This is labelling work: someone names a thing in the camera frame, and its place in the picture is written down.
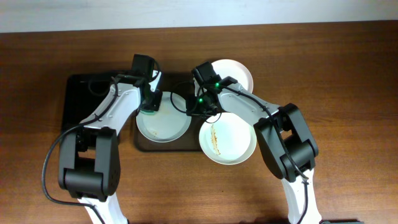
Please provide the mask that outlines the green scrub sponge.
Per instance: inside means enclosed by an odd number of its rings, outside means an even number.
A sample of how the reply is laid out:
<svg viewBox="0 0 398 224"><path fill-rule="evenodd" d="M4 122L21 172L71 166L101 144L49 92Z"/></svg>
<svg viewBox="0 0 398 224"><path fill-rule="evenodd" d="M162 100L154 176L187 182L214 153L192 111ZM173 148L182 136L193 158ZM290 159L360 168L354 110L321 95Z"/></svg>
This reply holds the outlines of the green scrub sponge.
<svg viewBox="0 0 398 224"><path fill-rule="evenodd" d="M140 109L140 110L139 110L139 113L140 113L140 114L143 114L143 115L152 116L152 115L155 115L155 114L156 114L156 111Z"/></svg>

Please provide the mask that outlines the light blue plate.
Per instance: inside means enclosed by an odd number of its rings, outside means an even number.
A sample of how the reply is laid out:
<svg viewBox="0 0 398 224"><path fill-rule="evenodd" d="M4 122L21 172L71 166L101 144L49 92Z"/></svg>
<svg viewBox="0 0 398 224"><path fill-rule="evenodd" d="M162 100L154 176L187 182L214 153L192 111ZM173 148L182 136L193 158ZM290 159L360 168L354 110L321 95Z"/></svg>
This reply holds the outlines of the light blue plate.
<svg viewBox="0 0 398 224"><path fill-rule="evenodd" d="M169 91L164 91L160 108L155 115L138 114L136 124L141 134L150 141L166 143L181 137L189 128L192 118L179 112L170 100Z"/></svg>

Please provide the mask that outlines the white plate bottom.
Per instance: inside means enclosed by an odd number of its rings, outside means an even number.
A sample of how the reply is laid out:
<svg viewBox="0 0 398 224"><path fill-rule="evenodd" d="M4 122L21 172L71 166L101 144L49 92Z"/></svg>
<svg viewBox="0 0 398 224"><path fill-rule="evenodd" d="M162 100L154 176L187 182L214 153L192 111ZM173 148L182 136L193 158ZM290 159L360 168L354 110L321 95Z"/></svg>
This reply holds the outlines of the white plate bottom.
<svg viewBox="0 0 398 224"><path fill-rule="evenodd" d="M257 144L254 128L233 113L208 118L200 128L198 140L205 155L223 165L246 161Z"/></svg>

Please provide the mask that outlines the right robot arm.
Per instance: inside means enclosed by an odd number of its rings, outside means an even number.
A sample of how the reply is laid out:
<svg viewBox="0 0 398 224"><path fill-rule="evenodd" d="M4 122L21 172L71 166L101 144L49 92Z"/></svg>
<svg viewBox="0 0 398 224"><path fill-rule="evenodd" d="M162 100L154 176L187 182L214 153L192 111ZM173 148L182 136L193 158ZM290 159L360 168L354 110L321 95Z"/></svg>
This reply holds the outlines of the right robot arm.
<svg viewBox="0 0 398 224"><path fill-rule="evenodd" d="M222 110L252 126L265 165L282 182L289 222L321 223L313 188L318 146L298 107L259 98L237 79L221 78L210 62L196 66L192 75L195 93L187 114L210 116Z"/></svg>

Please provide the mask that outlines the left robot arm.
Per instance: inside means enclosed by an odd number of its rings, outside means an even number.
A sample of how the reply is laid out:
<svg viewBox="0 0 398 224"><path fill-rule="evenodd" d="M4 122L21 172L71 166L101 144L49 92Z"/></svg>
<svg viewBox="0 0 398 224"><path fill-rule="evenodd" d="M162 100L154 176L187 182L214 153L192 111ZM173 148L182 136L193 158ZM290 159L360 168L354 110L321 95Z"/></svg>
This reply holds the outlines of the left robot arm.
<svg viewBox="0 0 398 224"><path fill-rule="evenodd" d="M96 109L62 133L58 183L87 209L93 223L128 223L116 195L121 176L118 135L126 121L141 109L159 109L158 62L135 54L131 69L110 78Z"/></svg>

